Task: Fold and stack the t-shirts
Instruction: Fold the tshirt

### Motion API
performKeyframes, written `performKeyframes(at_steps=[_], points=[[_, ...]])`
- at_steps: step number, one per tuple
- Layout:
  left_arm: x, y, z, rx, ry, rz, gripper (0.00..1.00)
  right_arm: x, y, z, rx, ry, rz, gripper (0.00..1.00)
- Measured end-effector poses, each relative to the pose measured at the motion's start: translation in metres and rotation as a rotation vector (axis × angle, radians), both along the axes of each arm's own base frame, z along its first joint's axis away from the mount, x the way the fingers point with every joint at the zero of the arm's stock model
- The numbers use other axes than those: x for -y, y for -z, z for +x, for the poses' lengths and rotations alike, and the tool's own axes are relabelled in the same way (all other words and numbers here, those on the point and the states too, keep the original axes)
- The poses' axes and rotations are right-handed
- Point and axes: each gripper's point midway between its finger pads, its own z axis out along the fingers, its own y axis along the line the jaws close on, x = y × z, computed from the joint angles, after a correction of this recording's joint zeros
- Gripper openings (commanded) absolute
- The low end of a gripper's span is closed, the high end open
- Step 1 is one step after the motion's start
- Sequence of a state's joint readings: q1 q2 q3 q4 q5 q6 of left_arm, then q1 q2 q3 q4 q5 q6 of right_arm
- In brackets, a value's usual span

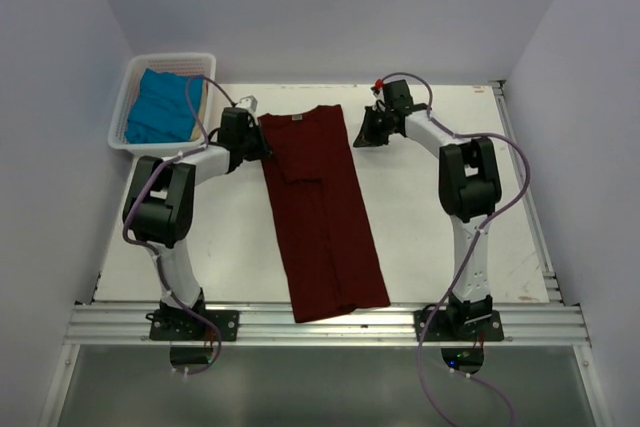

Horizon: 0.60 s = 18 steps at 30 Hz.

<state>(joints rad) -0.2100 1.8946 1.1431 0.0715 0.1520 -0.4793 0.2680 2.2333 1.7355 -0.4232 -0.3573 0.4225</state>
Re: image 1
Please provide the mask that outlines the dark red t shirt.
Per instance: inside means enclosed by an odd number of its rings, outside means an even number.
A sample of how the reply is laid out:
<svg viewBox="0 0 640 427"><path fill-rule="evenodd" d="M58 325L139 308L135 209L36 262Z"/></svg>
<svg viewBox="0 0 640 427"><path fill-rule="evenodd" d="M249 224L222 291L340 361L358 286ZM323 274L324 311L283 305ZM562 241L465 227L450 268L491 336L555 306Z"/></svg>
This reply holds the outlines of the dark red t shirt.
<svg viewBox="0 0 640 427"><path fill-rule="evenodd" d="M341 107L260 122L272 149L262 168L295 321L389 306Z"/></svg>

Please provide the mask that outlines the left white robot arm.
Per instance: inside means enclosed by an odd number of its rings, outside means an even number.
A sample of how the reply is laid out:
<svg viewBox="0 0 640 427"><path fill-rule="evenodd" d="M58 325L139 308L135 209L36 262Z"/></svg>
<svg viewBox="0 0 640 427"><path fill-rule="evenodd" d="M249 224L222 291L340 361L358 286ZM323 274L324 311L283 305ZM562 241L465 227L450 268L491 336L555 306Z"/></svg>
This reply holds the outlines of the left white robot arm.
<svg viewBox="0 0 640 427"><path fill-rule="evenodd" d="M172 326L185 339L201 337L208 326L207 314L195 307L202 302L202 288L186 242L195 213L195 190L244 162L271 154L256 110L256 99L245 97L223 109L220 126L203 145L172 157L142 156L134 167L122 235L128 244L150 253L162 289L160 303L178 309Z"/></svg>

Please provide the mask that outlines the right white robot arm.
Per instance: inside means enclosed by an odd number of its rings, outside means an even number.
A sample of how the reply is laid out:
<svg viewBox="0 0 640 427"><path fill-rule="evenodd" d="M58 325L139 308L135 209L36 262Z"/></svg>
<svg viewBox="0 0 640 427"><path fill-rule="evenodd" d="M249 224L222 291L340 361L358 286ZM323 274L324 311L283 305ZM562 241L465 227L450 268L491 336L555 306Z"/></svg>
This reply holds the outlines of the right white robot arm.
<svg viewBox="0 0 640 427"><path fill-rule="evenodd" d="M428 103L416 103L406 81L379 79L375 103L365 108L355 148L380 147L400 134L438 160L438 197L454 234L455 272L445 294L445 326L451 336L468 339L493 311L488 280L487 220L502 197L493 142L479 134L446 127Z"/></svg>

